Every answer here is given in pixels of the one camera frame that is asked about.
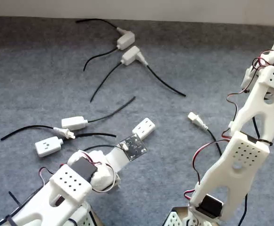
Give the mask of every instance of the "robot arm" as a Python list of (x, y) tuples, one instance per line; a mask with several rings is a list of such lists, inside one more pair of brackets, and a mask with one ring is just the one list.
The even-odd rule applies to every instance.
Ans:
[[(232, 138), (223, 155), (196, 184), (185, 223), (194, 218), (202, 225), (229, 220), (249, 192), (257, 170), (269, 155), (269, 145), (274, 138), (274, 51), (268, 57), (272, 65), (267, 64), (259, 70), (244, 107), (230, 123)], [(252, 67), (246, 71), (243, 88), (246, 87), (245, 81), (250, 81), (254, 76), (253, 71)], [(264, 101), (267, 92), (273, 95), (271, 104)], [(241, 129), (258, 114), (262, 116), (263, 132), (260, 139), (255, 139), (242, 133)], [(225, 203), (208, 194), (221, 186), (228, 188)]]

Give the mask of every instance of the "white wire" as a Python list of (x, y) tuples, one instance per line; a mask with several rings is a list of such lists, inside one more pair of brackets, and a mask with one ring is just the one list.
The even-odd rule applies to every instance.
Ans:
[(114, 185), (115, 185), (115, 182), (116, 182), (116, 173), (115, 173), (113, 167), (111, 167), (109, 164), (106, 164), (106, 165), (107, 165), (108, 167), (110, 167), (110, 168), (113, 170), (113, 174), (114, 174), (113, 183), (112, 183), (112, 185), (110, 185), (110, 187), (109, 187), (108, 189), (103, 190), (103, 191), (98, 191), (98, 190), (96, 190), (96, 189), (93, 188), (93, 191), (95, 191), (95, 192), (98, 192), (98, 193), (106, 193), (106, 192), (109, 192), (110, 190), (112, 190), (112, 188), (113, 188)]

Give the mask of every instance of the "white power outlet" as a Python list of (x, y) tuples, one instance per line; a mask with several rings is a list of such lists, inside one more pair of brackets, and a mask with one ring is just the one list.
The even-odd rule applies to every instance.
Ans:
[(57, 152), (61, 150), (61, 145), (63, 144), (63, 140), (58, 137), (50, 137), (45, 140), (41, 140), (35, 143), (35, 149), (37, 150), (39, 157), (44, 157), (51, 153)]
[(143, 140), (147, 137), (152, 131), (154, 131), (156, 125), (149, 119), (145, 118), (142, 122), (140, 122), (133, 130), (133, 134), (137, 134), (138, 137)]
[(183, 223), (180, 220), (178, 214), (173, 211), (168, 215), (168, 218), (166, 219), (163, 226), (183, 226)]

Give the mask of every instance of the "white connector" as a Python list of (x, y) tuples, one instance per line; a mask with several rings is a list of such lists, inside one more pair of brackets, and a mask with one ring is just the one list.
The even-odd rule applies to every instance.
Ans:
[(198, 115), (194, 114), (193, 112), (189, 113), (188, 118), (192, 121), (192, 123), (199, 126), (200, 128), (204, 130), (208, 129), (206, 124), (204, 124), (203, 120)]
[(117, 40), (117, 48), (124, 50), (135, 42), (135, 35), (131, 31), (127, 31), (117, 28), (117, 31), (122, 34), (122, 36)]
[(135, 60), (140, 61), (144, 66), (148, 65), (144, 56), (140, 52), (140, 49), (136, 46), (133, 46), (122, 55), (121, 63), (128, 66)]
[(137, 134), (138, 137), (143, 140), (147, 137), (152, 131), (154, 131), (156, 125), (149, 119), (145, 118), (140, 122), (133, 130), (133, 134)]
[(63, 129), (78, 130), (86, 127), (87, 124), (88, 120), (85, 120), (83, 116), (62, 119)]
[(61, 129), (61, 128), (54, 127), (53, 130), (57, 132), (59, 135), (62, 135), (67, 139), (69, 138), (75, 139), (74, 133), (72, 133), (69, 129)]
[(58, 137), (50, 137), (45, 140), (41, 140), (35, 143), (35, 148), (37, 150), (39, 157), (44, 157), (46, 155), (52, 154), (61, 150), (61, 145), (63, 144), (63, 140)]

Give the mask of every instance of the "gray carpet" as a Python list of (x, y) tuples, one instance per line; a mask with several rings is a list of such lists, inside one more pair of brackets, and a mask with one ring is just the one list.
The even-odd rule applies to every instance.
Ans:
[[(98, 118), (137, 97), (121, 113), (84, 130), (116, 133), (116, 140), (79, 138), (42, 159), (34, 143), (52, 136), (51, 131), (31, 129), (0, 141), (0, 219), (16, 207), (8, 191), (23, 201), (41, 185), (40, 167), (57, 170), (77, 148), (116, 144), (149, 117), (157, 125), (144, 140), (150, 152), (122, 170), (120, 189), (87, 199), (107, 226), (160, 226), (172, 207), (187, 204), (183, 191), (196, 183), (191, 158), (211, 140), (187, 120), (187, 113), (199, 113), (219, 138), (234, 112), (225, 95), (240, 90), (245, 69), (272, 46), (274, 37), (274, 27), (265, 26), (113, 22), (136, 34), (135, 44), (152, 69), (187, 98), (165, 88), (135, 62), (118, 68), (90, 104), (96, 86), (122, 52), (92, 61), (86, 73), (82, 67), (89, 57), (114, 47), (119, 35), (112, 27), (101, 22), (75, 24), (72, 19), (0, 17), (0, 138), (30, 124), (60, 126), (62, 118), (77, 115)], [(235, 99), (242, 106), (246, 95)], [(245, 131), (254, 135), (251, 122)], [(203, 151), (196, 162), (200, 173), (218, 157), (215, 147)], [(223, 225), (237, 225), (242, 213), (243, 205)], [(274, 146), (249, 193), (243, 225), (274, 225)]]

